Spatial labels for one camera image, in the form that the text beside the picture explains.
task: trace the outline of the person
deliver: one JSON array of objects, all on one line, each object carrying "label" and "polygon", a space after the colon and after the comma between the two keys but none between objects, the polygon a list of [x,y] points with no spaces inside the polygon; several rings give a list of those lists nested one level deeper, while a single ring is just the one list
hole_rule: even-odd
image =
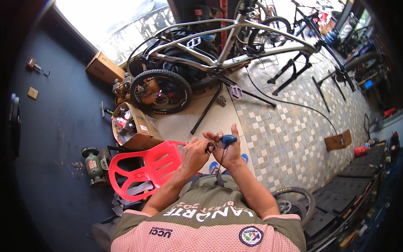
[{"label": "person", "polygon": [[[234,123],[231,133],[239,139]],[[306,251],[298,215],[280,215],[276,200],[241,158],[237,141],[224,152],[224,133],[203,132],[182,150],[182,164],[149,199],[141,212],[126,210],[111,239],[111,251]],[[215,159],[229,175],[188,182],[208,161],[209,142]]]}]

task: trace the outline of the red plastic chair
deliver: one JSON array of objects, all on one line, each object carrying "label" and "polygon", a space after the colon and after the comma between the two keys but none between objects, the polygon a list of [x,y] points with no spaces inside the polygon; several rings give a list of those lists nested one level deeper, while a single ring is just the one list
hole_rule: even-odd
[{"label": "red plastic chair", "polygon": [[[128,201],[139,201],[145,197],[151,196],[172,176],[179,165],[181,165],[182,156],[179,152],[178,145],[186,144],[168,140],[149,150],[121,153],[114,156],[109,164],[109,181],[113,190],[115,190],[120,197]],[[130,172],[118,167],[117,164],[120,160],[132,157],[143,157],[145,165]],[[122,187],[119,187],[115,173],[127,177]],[[145,194],[135,196],[127,194],[127,189],[133,182],[145,181],[151,181],[155,188]]]}]

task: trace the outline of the blue tool handle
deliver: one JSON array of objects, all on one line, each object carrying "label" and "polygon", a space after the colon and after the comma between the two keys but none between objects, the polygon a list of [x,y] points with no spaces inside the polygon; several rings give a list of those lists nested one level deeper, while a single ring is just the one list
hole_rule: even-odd
[{"label": "blue tool handle", "polygon": [[227,146],[231,143],[235,143],[236,141],[238,141],[238,138],[236,138],[233,135],[224,135],[220,141],[223,143],[222,148],[226,149]]}]

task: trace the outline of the foot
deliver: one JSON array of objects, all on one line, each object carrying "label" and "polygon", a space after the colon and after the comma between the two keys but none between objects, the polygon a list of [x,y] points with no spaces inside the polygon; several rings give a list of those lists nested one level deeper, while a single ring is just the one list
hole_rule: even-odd
[{"label": "foot", "polygon": [[247,154],[242,154],[242,155],[241,155],[241,158],[242,158],[242,160],[245,162],[245,164],[248,163],[249,158],[248,158],[248,155],[247,155]]},{"label": "foot", "polygon": [[216,172],[218,171],[218,168],[219,168],[218,163],[217,163],[216,161],[212,162],[212,163],[210,164],[210,174],[211,174],[211,175],[216,174]]}]

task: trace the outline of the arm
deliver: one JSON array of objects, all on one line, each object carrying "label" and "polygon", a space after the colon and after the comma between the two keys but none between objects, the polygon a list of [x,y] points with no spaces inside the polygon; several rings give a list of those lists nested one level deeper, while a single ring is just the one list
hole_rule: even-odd
[{"label": "arm", "polygon": [[[239,139],[237,125],[235,123],[231,127],[231,132],[233,136]],[[220,139],[223,135],[224,133],[222,132],[218,132],[217,134],[210,131],[203,132],[205,138],[217,143],[217,151],[213,154],[215,159],[221,162],[222,166],[227,168],[239,186],[249,207],[253,209],[261,219],[269,215],[279,215],[280,213],[275,198],[253,177],[252,173],[246,167],[245,162],[242,160],[240,141],[228,146],[221,160],[224,149],[222,148]]]},{"label": "arm", "polygon": [[186,182],[208,161],[210,153],[204,152],[208,142],[207,139],[198,140],[197,137],[194,137],[183,147],[182,164],[168,181],[153,194],[142,212],[154,216],[178,200],[178,195]]},{"label": "arm", "polygon": [[228,167],[227,170],[239,186],[249,207],[261,219],[265,219],[269,215],[280,215],[273,195],[255,179],[242,159]]}]

